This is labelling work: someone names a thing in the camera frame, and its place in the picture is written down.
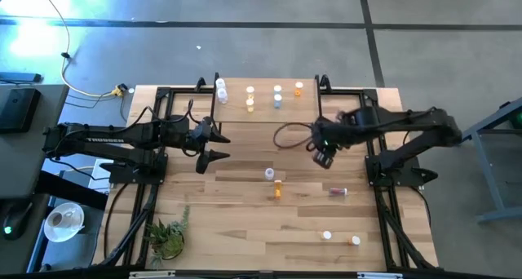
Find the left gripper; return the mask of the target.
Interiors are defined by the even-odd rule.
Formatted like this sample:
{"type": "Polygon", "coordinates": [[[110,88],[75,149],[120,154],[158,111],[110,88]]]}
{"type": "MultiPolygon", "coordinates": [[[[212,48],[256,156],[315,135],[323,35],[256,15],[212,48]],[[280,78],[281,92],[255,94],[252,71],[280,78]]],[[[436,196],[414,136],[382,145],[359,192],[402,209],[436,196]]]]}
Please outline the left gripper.
{"type": "Polygon", "coordinates": [[[211,162],[230,157],[230,154],[228,154],[228,153],[216,152],[214,150],[203,151],[206,144],[209,141],[214,142],[214,143],[229,144],[231,142],[231,140],[229,138],[225,137],[224,135],[222,135],[219,132],[219,130],[217,130],[215,127],[212,127],[210,130],[209,140],[206,142],[198,141],[195,136],[196,127],[188,132],[187,139],[185,142],[185,148],[187,150],[200,153],[199,157],[197,158],[197,162],[196,162],[196,172],[198,174],[204,174],[206,172],[208,165],[211,162]]]}

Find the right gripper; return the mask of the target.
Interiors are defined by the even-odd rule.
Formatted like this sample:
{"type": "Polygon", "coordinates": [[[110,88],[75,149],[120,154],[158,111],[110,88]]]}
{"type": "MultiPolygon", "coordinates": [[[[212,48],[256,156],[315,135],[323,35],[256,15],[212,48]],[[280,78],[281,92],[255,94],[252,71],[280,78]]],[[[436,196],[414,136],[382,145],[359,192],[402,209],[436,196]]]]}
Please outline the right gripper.
{"type": "Polygon", "coordinates": [[[334,122],[314,122],[312,124],[312,143],[317,148],[313,154],[313,161],[325,169],[329,169],[337,153],[336,149],[319,148],[323,146],[347,147],[349,129],[334,122]]]}

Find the potted succulent plant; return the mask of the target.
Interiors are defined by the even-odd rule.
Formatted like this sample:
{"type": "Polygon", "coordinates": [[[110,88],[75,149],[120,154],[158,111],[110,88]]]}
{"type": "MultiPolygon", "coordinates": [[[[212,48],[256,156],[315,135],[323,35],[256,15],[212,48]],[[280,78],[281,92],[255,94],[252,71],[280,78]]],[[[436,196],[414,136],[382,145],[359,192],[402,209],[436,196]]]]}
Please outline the potted succulent plant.
{"type": "Polygon", "coordinates": [[[182,219],[164,224],[160,219],[156,223],[147,224],[148,235],[144,239],[150,243],[153,255],[150,264],[159,269],[166,260],[179,256],[185,246],[184,233],[188,229],[190,206],[185,206],[182,219]]]}

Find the dark grey desk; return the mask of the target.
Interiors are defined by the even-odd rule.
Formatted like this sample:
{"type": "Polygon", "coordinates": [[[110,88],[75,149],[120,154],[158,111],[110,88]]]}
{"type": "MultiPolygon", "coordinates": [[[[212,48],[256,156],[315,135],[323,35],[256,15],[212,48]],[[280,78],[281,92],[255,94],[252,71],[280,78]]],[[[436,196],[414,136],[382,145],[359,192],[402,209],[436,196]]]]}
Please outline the dark grey desk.
{"type": "Polygon", "coordinates": [[[0,134],[0,199],[32,194],[44,158],[54,150],[48,144],[50,131],[58,125],[69,88],[51,84],[34,88],[41,96],[29,130],[0,134]]]}

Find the black flat box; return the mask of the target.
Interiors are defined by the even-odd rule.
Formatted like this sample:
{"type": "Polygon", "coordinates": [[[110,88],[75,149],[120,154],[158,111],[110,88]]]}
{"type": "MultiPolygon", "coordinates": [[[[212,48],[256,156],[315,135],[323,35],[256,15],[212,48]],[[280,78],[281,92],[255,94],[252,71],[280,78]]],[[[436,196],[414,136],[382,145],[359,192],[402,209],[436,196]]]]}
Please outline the black flat box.
{"type": "Polygon", "coordinates": [[[0,134],[28,132],[40,98],[35,88],[11,90],[0,103],[0,134]]]}

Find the black computer mouse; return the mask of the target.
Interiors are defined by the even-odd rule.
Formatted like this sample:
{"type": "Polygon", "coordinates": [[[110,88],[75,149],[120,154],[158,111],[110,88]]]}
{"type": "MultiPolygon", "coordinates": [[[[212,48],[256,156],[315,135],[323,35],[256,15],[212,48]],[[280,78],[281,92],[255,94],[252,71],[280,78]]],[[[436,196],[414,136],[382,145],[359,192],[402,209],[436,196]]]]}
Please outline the black computer mouse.
{"type": "Polygon", "coordinates": [[[8,241],[20,238],[27,228],[33,203],[30,200],[11,202],[2,221],[2,235],[8,241]]]}

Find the wooden shelf black frame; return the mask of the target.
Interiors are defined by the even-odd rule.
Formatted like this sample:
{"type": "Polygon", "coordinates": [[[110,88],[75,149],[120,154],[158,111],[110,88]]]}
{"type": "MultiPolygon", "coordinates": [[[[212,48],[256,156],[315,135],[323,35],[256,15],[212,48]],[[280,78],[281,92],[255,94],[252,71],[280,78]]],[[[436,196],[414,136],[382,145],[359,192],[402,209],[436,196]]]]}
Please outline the wooden shelf black frame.
{"type": "Polygon", "coordinates": [[[213,118],[217,122],[314,122],[319,117],[319,95],[314,78],[247,78],[224,79],[228,102],[215,101],[213,118]],[[295,83],[302,82],[301,96],[294,95],[295,83]],[[275,85],[281,86],[282,103],[274,108],[275,85]],[[246,108],[248,86],[254,87],[254,112],[246,108]]]}

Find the black aluminium rig frame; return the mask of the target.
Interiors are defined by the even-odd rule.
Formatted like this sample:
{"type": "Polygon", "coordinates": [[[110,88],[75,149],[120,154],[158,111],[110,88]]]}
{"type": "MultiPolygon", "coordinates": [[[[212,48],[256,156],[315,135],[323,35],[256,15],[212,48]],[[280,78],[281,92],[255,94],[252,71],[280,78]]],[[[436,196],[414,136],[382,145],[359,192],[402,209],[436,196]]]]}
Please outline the black aluminium rig frame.
{"type": "MultiPolygon", "coordinates": [[[[214,115],[212,91],[180,86],[162,99],[158,86],[138,86],[130,120],[150,119],[149,110],[184,114],[193,101],[196,119],[214,115]]],[[[361,101],[391,111],[402,108],[396,88],[335,87],[318,91],[319,115],[334,117],[361,101]]],[[[190,206],[186,245],[164,266],[174,270],[382,271],[385,269],[374,190],[365,171],[368,149],[359,144],[339,152],[328,170],[304,148],[306,122],[217,122],[229,144],[212,149],[230,157],[212,162],[204,174],[195,159],[167,150],[166,179],[158,189],[153,220],[169,223],[190,206]],[[267,168],[275,171],[266,180],[267,168]],[[281,198],[274,181],[282,181],[281,198]],[[347,196],[331,197],[330,188],[347,196]],[[321,233],[330,231],[330,240],[321,233]],[[361,243],[347,241],[358,236],[361,243]]]]}

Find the silver bracket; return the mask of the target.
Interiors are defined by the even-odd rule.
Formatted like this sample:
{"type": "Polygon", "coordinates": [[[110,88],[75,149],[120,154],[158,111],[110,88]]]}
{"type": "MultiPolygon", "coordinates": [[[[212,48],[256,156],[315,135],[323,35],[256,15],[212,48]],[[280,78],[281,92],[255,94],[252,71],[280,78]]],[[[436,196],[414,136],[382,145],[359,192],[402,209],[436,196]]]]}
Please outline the silver bracket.
{"type": "Polygon", "coordinates": [[[175,277],[175,271],[139,271],[131,272],[128,279],[172,279],[175,277]]]}
{"type": "Polygon", "coordinates": [[[393,272],[359,272],[357,279],[404,279],[401,273],[393,272]]]}

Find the grey blue table frame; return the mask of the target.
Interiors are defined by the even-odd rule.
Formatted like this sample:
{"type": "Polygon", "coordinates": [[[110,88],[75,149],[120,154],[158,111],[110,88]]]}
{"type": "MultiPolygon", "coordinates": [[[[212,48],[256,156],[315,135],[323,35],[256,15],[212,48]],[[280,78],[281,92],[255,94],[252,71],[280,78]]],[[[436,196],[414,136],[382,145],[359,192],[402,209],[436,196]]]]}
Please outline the grey blue table frame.
{"type": "Polygon", "coordinates": [[[497,111],[471,125],[463,132],[462,142],[471,140],[476,148],[477,157],[496,210],[476,216],[478,223],[501,219],[522,219],[522,206],[507,207],[504,204],[499,187],[493,174],[493,163],[489,161],[482,135],[522,135],[521,128],[497,129],[497,126],[508,122],[512,117],[522,114],[522,97],[506,102],[497,111]]]}

